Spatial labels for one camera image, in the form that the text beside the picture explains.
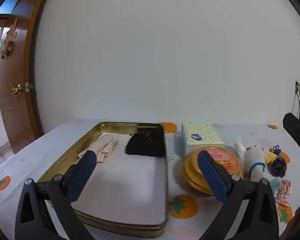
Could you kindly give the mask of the black wristband red logo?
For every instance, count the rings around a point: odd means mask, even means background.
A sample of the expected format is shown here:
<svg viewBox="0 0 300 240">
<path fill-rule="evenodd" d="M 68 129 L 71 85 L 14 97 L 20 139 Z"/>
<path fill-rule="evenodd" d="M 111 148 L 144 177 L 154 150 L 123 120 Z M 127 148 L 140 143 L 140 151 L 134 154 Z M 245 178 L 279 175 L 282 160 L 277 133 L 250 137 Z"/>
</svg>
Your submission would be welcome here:
<svg viewBox="0 0 300 240">
<path fill-rule="evenodd" d="M 135 133 L 129 139 L 125 153 L 127 155 L 140 155 L 161 158 L 165 156 L 165 142 L 160 132 Z"/>
</svg>

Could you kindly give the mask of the pink cloth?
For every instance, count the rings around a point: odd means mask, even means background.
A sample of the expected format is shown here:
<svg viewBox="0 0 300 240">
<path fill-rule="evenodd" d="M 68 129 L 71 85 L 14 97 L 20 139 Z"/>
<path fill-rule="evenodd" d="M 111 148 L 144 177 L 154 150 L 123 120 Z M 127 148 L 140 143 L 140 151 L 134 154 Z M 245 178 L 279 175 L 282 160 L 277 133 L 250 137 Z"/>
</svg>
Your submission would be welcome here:
<svg viewBox="0 0 300 240">
<path fill-rule="evenodd" d="M 95 142 L 80 152 L 78 158 L 81 159 L 87 151 L 93 151 L 97 156 L 97 162 L 103 163 L 105 158 L 115 150 L 118 143 L 119 141 L 110 134 L 101 135 Z"/>
</svg>

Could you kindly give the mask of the brown wooden door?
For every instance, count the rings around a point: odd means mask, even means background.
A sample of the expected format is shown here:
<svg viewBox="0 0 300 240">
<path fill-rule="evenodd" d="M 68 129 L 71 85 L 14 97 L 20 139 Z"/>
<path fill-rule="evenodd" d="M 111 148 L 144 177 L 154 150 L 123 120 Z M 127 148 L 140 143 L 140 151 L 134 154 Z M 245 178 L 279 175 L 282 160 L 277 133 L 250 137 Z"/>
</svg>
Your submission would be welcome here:
<svg viewBox="0 0 300 240">
<path fill-rule="evenodd" d="M 11 24 L 17 18 L 17 36 L 6 60 L 0 55 L 0 111 L 11 149 L 18 153 L 39 138 L 33 110 L 34 84 L 30 78 L 32 37 L 39 8 L 43 0 L 21 0 L 7 18 L 3 29 L 0 54 Z M 23 93 L 13 95 L 12 87 L 23 85 Z"/>
</svg>

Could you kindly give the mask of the gold rectangular tin tray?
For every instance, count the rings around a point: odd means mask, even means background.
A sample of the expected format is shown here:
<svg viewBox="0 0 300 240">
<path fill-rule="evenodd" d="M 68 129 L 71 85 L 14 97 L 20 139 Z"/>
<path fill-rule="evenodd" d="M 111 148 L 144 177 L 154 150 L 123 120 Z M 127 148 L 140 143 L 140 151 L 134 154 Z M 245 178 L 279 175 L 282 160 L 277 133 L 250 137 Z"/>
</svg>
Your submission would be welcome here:
<svg viewBox="0 0 300 240">
<path fill-rule="evenodd" d="M 110 134 L 118 145 L 103 163 L 96 164 L 72 208 L 84 224 L 97 229 L 132 237 L 158 237 L 167 224 L 166 144 L 161 158 L 125 153 L 132 135 L 151 131 L 162 133 L 165 139 L 161 124 L 100 122 L 59 157 L 40 181 L 65 174 L 79 161 L 80 152 L 101 135 Z"/>
</svg>

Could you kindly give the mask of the persimmon print tablecloth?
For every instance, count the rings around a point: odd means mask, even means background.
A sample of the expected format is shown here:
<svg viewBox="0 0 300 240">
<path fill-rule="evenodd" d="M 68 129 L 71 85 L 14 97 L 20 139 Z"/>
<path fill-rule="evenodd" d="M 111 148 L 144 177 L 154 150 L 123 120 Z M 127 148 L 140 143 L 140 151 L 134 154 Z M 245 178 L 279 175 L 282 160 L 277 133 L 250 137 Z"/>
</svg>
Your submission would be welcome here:
<svg viewBox="0 0 300 240">
<path fill-rule="evenodd" d="M 97 124 L 94 119 L 75 119 L 58 126 L 17 154 L 5 154 L 0 161 L 0 228 L 14 239 L 15 216 L 19 197 L 27 178 L 37 180 L 80 137 Z M 300 148 L 292 137 L 277 125 L 225 125 L 214 129 L 227 149 L 232 149 L 237 137 L 244 146 L 260 145 L 265 149 L 279 146 L 289 156 L 285 178 L 291 181 L 292 194 L 286 203 L 290 211 L 279 212 L 279 230 L 283 231 L 290 217 L 300 206 Z M 198 213 L 188 219 L 170 217 L 162 239 L 198 239 L 212 222 L 221 204 L 212 197 L 204 197 L 183 179 L 180 159 L 183 156 L 180 132 L 166 134 L 169 171 L 169 199 L 187 194 L 198 203 Z"/>
</svg>

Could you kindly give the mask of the purple scrunchie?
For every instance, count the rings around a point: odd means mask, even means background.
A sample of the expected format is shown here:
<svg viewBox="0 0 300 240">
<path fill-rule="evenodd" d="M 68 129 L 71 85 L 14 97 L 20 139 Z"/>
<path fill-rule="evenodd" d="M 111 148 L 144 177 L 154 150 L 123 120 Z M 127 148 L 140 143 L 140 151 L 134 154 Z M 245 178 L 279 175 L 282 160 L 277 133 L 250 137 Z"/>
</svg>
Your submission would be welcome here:
<svg viewBox="0 0 300 240">
<path fill-rule="evenodd" d="M 270 166 L 270 174 L 274 177 L 283 178 L 286 175 L 287 163 L 284 158 L 276 158 Z"/>
</svg>

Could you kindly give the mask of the wall power outlet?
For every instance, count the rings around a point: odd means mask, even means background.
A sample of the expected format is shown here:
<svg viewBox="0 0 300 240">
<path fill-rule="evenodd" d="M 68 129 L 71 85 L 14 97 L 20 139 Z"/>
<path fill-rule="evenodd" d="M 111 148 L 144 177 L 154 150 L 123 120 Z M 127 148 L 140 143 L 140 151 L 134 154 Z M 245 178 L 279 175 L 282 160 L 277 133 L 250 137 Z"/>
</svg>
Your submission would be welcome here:
<svg viewBox="0 0 300 240">
<path fill-rule="evenodd" d="M 298 81 L 295 82 L 295 92 L 300 97 L 300 82 Z"/>
</svg>

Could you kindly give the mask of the gold round tin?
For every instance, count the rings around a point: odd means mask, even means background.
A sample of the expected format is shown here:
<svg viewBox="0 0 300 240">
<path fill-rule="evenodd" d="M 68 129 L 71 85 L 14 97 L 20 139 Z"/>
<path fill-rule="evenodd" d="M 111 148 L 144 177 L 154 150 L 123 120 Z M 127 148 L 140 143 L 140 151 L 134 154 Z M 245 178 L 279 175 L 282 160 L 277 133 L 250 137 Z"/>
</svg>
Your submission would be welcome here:
<svg viewBox="0 0 300 240">
<path fill-rule="evenodd" d="M 237 174 L 243 178 L 241 162 L 234 153 L 221 147 L 204 147 L 189 154 L 183 164 L 183 176 L 193 188 L 204 194 L 213 195 L 210 187 L 214 187 L 223 181 L 215 166 L 211 164 L 207 157 L 205 155 L 203 157 L 199 156 L 200 152 L 205 151 L 216 164 L 223 166 L 228 174 Z"/>
</svg>

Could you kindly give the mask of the white knit gloves bundle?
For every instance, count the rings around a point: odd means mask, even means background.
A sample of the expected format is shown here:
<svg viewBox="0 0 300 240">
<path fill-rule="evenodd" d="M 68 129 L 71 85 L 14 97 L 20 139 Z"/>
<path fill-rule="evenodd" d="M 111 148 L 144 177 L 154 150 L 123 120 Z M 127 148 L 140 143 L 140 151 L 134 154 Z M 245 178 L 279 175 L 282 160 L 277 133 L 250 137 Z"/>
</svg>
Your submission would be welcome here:
<svg viewBox="0 0 300 240">
<path fill-rule="evenodd" d="M 266 168 L 264 150 L 261 146 L 250 147 L 243 155 L 243 164 L 250 181 L 259 182 Z"/>
</svg>

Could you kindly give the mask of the brass door knob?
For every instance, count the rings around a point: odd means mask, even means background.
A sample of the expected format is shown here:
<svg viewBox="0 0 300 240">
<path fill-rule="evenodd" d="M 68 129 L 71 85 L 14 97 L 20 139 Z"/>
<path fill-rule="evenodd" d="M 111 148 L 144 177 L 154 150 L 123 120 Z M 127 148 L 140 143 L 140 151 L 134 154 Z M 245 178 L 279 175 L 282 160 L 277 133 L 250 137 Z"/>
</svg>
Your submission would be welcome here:
<svg viewBox="0 0 300 240">
<path fill-rule="evenodd" d="M 13 95 L 20 95 L 23 93 L 23 85 L 22 84 L 18 84 L 17 86 L 12 87 L 13 90 Z"/>
</svg>

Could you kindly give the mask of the yellow blue tissue pack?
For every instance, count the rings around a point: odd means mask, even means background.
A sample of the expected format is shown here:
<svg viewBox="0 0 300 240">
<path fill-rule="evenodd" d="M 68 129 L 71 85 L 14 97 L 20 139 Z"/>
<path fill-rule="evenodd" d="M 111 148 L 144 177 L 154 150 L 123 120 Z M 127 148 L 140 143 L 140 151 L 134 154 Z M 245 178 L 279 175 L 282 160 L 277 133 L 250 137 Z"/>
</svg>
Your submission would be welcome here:
<svg viewBox="0 0 300 240">
<path fill-rule="evenodd" d="M 207 122 L 183 122 L 181 127 L 183 154 L 186 157 L 203 147 L 224 148 L 224 142 Z"/>
</svg>

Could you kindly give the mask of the pink scrunchie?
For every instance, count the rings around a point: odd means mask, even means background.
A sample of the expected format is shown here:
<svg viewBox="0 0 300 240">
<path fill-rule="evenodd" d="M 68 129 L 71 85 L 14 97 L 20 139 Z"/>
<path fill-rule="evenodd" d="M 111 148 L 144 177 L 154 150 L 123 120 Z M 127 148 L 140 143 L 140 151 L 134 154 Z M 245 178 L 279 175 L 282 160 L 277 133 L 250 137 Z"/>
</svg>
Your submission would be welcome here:
<svg viewBox="0 0 300 240">
<path fill-rule="evenodd" d="M 292 182 L 290 180 L 282 180 L 282 185 L 279 187 L 275 194 L 275 199 L 278 201 L 283 201 L 287 199 L 293 191 Z"/>
</svg>

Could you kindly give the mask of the yellow cloth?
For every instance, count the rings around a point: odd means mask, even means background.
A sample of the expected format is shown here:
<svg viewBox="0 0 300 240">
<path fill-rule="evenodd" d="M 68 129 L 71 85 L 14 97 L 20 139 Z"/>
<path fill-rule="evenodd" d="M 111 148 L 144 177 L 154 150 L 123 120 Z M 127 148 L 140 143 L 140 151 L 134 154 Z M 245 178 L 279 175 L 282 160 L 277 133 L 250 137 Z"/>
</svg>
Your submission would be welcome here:
<svg viewBox="0 0 300 240">
<path fill-rule="evenodd" d="M 264 163 L 266 165 L 273 163 L 276 158 L 277 158 L 277 155 L 273 152 L 265 152 L 264 153 Z"/>
</svg>

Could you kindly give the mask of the gold door ornament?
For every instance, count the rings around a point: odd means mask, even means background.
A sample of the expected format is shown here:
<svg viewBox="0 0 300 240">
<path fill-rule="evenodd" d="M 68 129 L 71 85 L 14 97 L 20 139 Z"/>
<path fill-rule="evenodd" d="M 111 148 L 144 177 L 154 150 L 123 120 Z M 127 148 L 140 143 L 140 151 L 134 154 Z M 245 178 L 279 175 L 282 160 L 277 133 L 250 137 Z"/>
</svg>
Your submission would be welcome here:
<svg viewBox="0 0 300 240">
<path fill-rule="evenodd" d="M 17 36 L 16 26 L 18 19 L 16 18 L 11 24 L 9 31 L 6 33 L 6 38 L 4 40 L 4 49 L 1 51 L 1 59 L 6 60 L 12 50 L 12 42 Z"/>
</svg>

